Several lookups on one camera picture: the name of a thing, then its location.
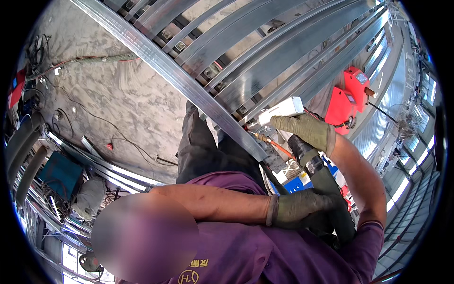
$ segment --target dark pants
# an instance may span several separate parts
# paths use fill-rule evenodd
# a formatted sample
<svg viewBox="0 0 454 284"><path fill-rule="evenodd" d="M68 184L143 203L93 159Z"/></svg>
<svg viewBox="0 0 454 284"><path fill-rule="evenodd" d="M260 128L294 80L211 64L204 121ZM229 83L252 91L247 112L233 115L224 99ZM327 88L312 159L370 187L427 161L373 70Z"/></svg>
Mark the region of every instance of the dark pants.
<svg viewBox="0 0 454 284"><path fill-rule="evenodd" d="M178 148L177 184L218 171L239 171L252 177L266 192L258 162L224 131L217 136L218 146L207 123L199 118L197 107L186 103L183 137Z"/></svg>

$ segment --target yellow logo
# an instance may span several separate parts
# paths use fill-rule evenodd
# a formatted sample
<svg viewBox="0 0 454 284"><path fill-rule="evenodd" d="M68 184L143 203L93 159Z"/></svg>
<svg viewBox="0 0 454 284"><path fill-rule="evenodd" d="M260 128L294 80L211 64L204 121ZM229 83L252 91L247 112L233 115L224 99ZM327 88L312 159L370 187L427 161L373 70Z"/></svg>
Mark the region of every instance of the yellow logo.
<svg viewBox="0 0 454 284"><path fill-rule="evenodd" d="M193 283L196 284L198 281L198 274L194 270L185 270L178 277L178 284Z"/></svg>

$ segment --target corrugated metal sheet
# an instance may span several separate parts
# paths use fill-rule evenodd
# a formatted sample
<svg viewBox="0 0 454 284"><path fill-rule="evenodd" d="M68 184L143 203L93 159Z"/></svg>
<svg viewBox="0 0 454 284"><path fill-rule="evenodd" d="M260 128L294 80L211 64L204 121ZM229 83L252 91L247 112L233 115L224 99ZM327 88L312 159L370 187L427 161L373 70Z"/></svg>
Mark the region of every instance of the corrugated metal sheet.
<svg viewBox="0 0 454 284"><path fill-rule="evenodd" d="M400 54L399 62L389 88L378 105L383 111L392 117L396 117L399 111L398 104L404 99L405 90L405 56L404 51ZM353 144L366 159L374 151L385 135L385 129L390 121L383 113L375 111L366 127L353 140Z"/></svg>

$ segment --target floor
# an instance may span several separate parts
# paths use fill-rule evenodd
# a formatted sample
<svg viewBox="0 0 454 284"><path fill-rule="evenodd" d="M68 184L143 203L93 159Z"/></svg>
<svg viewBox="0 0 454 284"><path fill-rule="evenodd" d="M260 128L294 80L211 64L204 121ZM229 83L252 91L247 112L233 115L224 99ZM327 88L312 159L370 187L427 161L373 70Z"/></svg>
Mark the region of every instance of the floor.
<svg viewBox="0 0 454 284"><path fill-rule="evenodd" d="M250 0L237 0L199 28L202 31L208 29L209 26L248 2ZM298 13L303 14L322 2L326 0L310 0L280 16L279 20L288 21ZM202 0L183 15L192 20L200 14L199 10L202 6L203 10L206 10L215 3L217 3L215 0ZM267 30L269 27L263 26L262 29ZM32 34L52 36L44 66L77 56L109 56L130 52L121 42L67 0L54 0L50 3ZM230 49L226 55L233 59L258 40L260 40L258 33L253 32ZM352 65L362 66L367 57L368 54L359 56L353 60ZM305 55L270 82L260 93L267 95L307 60L308 57ZM54 88L49 84L42 88L46 95L46 104L42 111L44 118L52 125L53 113L61 108L67 114L73 129L72 131L67 119L56 122L61 136L82 146L80 139L85 135L105 159L165 183L175 182L176 166L154 161L145 153L140 153L132 144L122 139L122 135L115 127L88 114L81 106L69 101L65 93L66 91L71 99L83 104L90 113L110 121L124 136L140 146L151 157L159 155L163 159L177 162L175 154L181 139L186 99L148 65L141 60L71 63L59 70L58 75L51 72L47 78L50 83L61 88ZM341 75L333 81L335 85L340 83ZM329 94L328 87L308 104L309 109L315 112L323 109ZM106 148L107 143L113 144L113 150Z"/></svg>

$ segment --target glove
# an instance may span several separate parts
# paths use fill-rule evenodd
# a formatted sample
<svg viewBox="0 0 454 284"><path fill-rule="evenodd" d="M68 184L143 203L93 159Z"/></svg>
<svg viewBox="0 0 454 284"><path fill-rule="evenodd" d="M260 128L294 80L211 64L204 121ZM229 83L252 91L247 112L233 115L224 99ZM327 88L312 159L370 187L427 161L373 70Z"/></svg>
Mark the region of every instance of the glove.
<svg viewBox="0 0 454 284"><path fill-rule="evenodd" d="M310 188L272 198L268 212L269 216L272 215L272 225L296 229L301 227L301 221L311 213L342 207L345 207L345 201L340 194L321 195L316 189Z"/></svg>
<svg viewBox="0 0 454 284"><path fill-rule="evenodd" d="M271 125L276 129L296 134L314 148L330 157L336 144L336 130L333 125L320 121L310 114L296 117L273 116Z"/></svg>

